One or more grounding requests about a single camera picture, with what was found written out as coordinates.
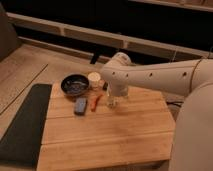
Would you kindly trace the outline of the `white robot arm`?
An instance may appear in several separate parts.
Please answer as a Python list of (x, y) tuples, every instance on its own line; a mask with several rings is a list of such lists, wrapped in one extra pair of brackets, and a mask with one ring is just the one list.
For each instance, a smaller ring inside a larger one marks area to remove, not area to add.
[(213, 59), (139, 66), (119, 52), (100, 74), (114, 97), (129, 86), (182, 96), (168, 171), (213, 171)]

